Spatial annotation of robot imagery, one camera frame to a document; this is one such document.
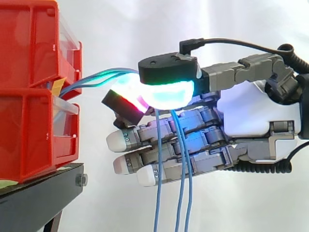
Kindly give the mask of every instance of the coiled black cable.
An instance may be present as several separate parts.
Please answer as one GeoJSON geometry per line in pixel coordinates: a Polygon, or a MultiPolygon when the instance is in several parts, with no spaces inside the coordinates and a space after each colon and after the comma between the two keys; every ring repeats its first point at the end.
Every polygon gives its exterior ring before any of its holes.
{"type": "MultiPolygon", "coordinates": [[[[278,47],[280,51],[291,51],[294,50],[293,46],[285,43],[278,47]]],[[[298,74],[307,74],[309,73],[309,64],[303,59],[298,57],[295,52],[291,54],[280,54],[284,60],[284,63],[294,69],[298,74]]]]}
{"type": "Polygon", "coordinates": [[[235,166],[225,169],[227,171],[233,172],[243,172],[243,173],[291,173],[292,164],[291,159],[293,156],[309,145],[309,141],[303,143],[302,145],[295,148],[286,159],[282,159],[276,163],[250,163],[248,161],[240,160],[235,166]]]}

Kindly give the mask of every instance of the screw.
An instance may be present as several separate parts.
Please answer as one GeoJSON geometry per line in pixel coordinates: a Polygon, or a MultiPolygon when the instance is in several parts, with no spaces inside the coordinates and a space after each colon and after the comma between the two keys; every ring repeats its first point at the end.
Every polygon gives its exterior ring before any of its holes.
{"type": "Polygon", "coordinates": [[[87,174],[78,174],[76,176],[76,185],[79,187],[85,187],[88,184],[88,175],[87,174]]]}

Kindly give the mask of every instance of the white fingertip pad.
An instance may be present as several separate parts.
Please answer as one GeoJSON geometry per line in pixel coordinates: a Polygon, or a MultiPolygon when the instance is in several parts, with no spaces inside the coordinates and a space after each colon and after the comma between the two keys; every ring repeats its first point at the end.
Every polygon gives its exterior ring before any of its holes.
{"type": "Polygon", "coordinates": [[[126,141],[122,131],[117,130],[106,138],[108,148],[113,152],[123,152],[126,150],[126,141]]]}
{"type": "Polygon", "coordinates": [[[121,174],[121,175],[129,174],[125,156],[118,157],[117,159],[114,160],[113,164],[114,164],[114,171],[116,174],[121,174]]]}
{"type": "Polygon", "coordinates": [[[140,185],[149,187],[155,186],[155,174],[152,165],[147,165],[136,172],[140,185]]]}

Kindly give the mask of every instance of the robot finger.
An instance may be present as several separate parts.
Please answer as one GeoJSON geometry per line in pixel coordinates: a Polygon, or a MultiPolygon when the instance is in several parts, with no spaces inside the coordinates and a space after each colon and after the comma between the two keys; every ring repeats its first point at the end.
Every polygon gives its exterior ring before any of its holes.
{"type": "MultiPolygon", "coordinates": [[[[191,155],[227,144],[223,132],[218,127],[210,127],[190,133],[185,141],[191,155]]],[[[162,144],[163,161],[178,159],[180,156],[181,149],[177,139],[162,144]]],[[[113,164],[117,174],[132,174],[136,173],[140,168],[153,163],[158,163],[158,147],[156,145],[120,156],[113,164]]]]}
{"type": "MultiPolygon", "coordinates": [[[[221,125],[216,109],[207,106],[185,111],[180,114],[179,120],[186,134],[221,125]]],[[[176,137],[176,128],[171,117],[161,119],[160,126],[163,142],[176,137]]],[[[155,145],[157,140],[156,121],[151,121],[147,125],[115,131],[106,139],[109,149],[113,152],[132,151],[155,145]]]]}
{"type": "MultiPolygon", "coordinates": [[[[235,149],[228,145],[214,150],[203,151],[190,156],[193,176],[222,170],[234,165],[231,153],[235,149]]],[[[185,174],[188,176],[188,164],[185,164],[185,174]]],[[[182,177],[182,163],[180,159],[168,160],[163,163],[162,183],[180,180],[182,177]]],[[[158,185],[158,164],[149,164],[137,171],[140,185],[149,187],[158,185]]]]}

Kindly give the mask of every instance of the blue cable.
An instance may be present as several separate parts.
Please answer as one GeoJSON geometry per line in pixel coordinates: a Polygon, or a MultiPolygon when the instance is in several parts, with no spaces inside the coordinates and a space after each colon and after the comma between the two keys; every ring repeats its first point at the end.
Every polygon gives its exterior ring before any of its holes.
{"type": "Polygon", "coordinates": [[[154,220],[154,232],[157,232],[158,229],[158,222],[159,222],[159,211],[160,211],[160,199],[161,199],[161,187],[162,187],[162,138],[161,138],[161,128],[160,128],[160,119],[159,119],[159,111],[155,109],[155,120],[156,120],[156,127],[158,133],[158,191],[156,194],[156,208],[155,208],[155,220],[154,220]]]}
{"type": "Polygon", "coordinates": [[[127,74],[127,73],[138,73],[138,71],[133,70],[133,69],[127,69],[127,68],[114,68],[114,69],[107,69],[101,72],[98,72],[96,74],[93,74],[91,76],[85,77],[77,82],[75,82],[74,84],[63,88],[61,93],[60,93],[60,97],[63,97],[65,94],[67,94],[68,92],[76,89],[76,88],[80,88],[80,87],[85,87],[85,86],[81,86],[81,84],[90,82],[90,81],[94,81],[97,79],[101,79],[103,77],[106,77],[107,75],[112,75],[112,74],[119,74],[119,73],[123,73],[123,74],[127,74]]]}
{"type": "MultiPolygon", "coordinates": [[[[179,128],[181,128],[179,118],[176,117],[176,120],[177,120],[177,124],[178,124],[179,128]]],[[[187,148],[187,143],[186,143],[186,140],[185,140],[185,135],[184,135],[182,128],[180,129],[180,133],[181,133],[181,137],[182,137],[182,141],[183,141],[183,145],[184,145],[185,157],[186,157],[187,166],[188,166],[188,173],[189,173],[189,201],[188,201],[187,215],[186,215],[186,218],[185,218],[185,227],[184,227],[184,231],[188,232],[191,206],[192,206],[192,197],[193,197],[192,165],[191,165],[190,156],[189,156],[189,152],[188,152],[188,148],[187,148]]]]}
{"type": "Polygon", "coordinates": [[[181,132],[179,125],[177,123],[177,114],[174,110],[171,110],[171,115],[175,124],[176,133],[180,145],[181,155],[182,155],[182,178],[181,178],[181,184],[180,184],[180,193],[179,193],[179,199],[178,199],[178,207],[177,207],[177,216],[176,216],[176,225],[175,225],[175,232],[178,232],[179,230],[179,223],[180,223],[180,215],[181,215],[181,209],[182,209],[182,202],[183,202],[183,189],[184,189],[184,179],[185,179],[185,154],[184,154],[184,146],[183,141],[181,139],[181,132]]]}

